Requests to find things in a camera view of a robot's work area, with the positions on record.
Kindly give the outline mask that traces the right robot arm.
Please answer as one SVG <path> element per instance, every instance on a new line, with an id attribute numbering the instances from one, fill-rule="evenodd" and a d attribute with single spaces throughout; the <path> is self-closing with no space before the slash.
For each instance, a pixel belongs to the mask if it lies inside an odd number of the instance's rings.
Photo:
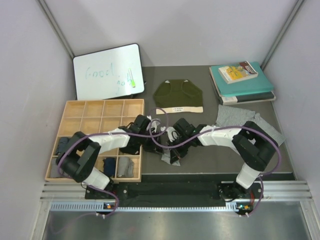
<path id="1" fill-rule="evenodd" d="M 244 161 L 235 181 L 220 185 L 221 198 L 228 201 L 245 198 L 252 191 L 254 181 L 266 170 L 279 147 L 256 123 L 247 121 L 243 126 L 217 127 L 200 124 L 194 127 L 184 118 L 166 129 L 170 163 L 184 158 L 190 147 L 227 147 Z"/>

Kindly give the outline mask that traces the light grey underwear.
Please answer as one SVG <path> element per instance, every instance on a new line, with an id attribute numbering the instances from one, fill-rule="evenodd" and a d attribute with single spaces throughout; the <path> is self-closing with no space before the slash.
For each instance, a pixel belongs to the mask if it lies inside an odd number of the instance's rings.
<path id="1" fill-rule="evenodd" d="M 169 149 L 164 149 L 163 150 L 163 154 L 161 156 L 161 160 L 164 161 L 165 163 L 169 164 L 169 165 L 172 165 L 172 166 L 176 166 L 176 167 L 180 167 L 181 166 L 179 160 L 171 163 L 171 153 L 170 153 Z"/>

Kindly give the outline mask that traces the green sports bra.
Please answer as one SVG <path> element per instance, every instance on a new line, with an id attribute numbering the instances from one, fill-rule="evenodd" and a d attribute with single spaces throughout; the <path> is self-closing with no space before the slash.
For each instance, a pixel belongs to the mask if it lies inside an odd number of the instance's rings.
<path id="1" fill-rule="evenodd" d="M 203 113 L 203 91 L 187 79 L 162 82 L 153 94 L 156 107 L 169 113 Z"/>

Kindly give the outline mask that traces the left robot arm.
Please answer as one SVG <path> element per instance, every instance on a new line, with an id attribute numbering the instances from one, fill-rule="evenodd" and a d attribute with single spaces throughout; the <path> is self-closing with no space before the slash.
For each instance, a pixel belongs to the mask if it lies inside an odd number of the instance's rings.
<path id="1" fill-rule="evenodd" d="M 102 198 L 113 195 L 113 180 L 95 167 L 99 154 L 120 149 L 125 154 L 136 154 L 148 140 L 165 134 L 168 126 L 158 131 L 159 119 L 138 115 L 128 126 L 101 133 L 76 132 L 56 160 L 57 171 L 77 183 L 96 190 Z"/>

